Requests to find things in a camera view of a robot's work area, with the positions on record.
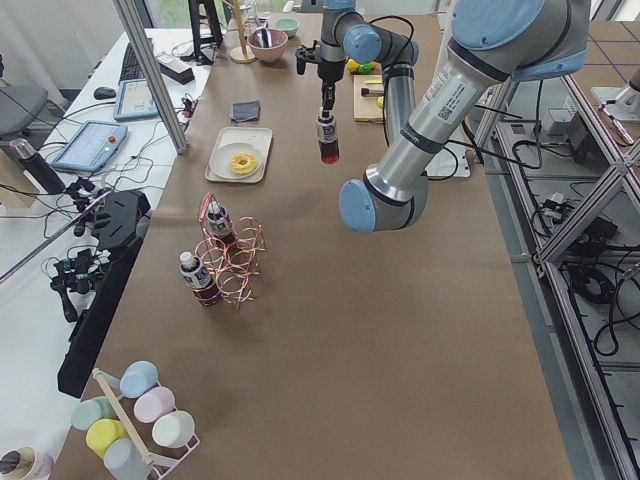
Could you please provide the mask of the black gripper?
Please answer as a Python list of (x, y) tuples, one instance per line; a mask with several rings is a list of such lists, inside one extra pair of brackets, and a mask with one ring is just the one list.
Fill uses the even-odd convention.
[(322, 81), (321, 118), (328, 118), (335, 104), (335, 85), (344, 75), (346, 55), (342, 47), (321, 43), (318, 76)]

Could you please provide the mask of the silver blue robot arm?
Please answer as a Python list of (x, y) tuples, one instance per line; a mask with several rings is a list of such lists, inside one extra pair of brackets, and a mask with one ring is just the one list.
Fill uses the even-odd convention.
[(421, 100), (413, 95), (416, 43), (362, 18), (353, 1), (327, 1), (314, 60), (323, 79), (323, 119), (348, 58), (379, 62), (387, 82), (390, 145), (361, 179), (344, 184), (344, 223), (369, 233), (413, 225), (427, 200), (426, 168), (492, 85), (578, 71), (586, 58), (587, 1), (458, 1), (447, 58)]

